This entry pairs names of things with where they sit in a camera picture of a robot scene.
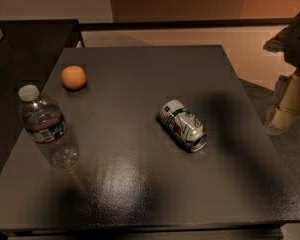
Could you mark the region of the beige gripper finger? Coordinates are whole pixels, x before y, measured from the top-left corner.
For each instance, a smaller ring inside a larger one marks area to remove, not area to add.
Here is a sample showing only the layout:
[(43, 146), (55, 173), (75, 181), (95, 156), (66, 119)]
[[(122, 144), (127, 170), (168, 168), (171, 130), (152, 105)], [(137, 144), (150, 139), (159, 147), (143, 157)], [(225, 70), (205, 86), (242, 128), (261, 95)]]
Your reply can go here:
[(300, 117), (300, 70), (281, 75), (265, 118), (265, 130), (271, 136), (286, 132)]

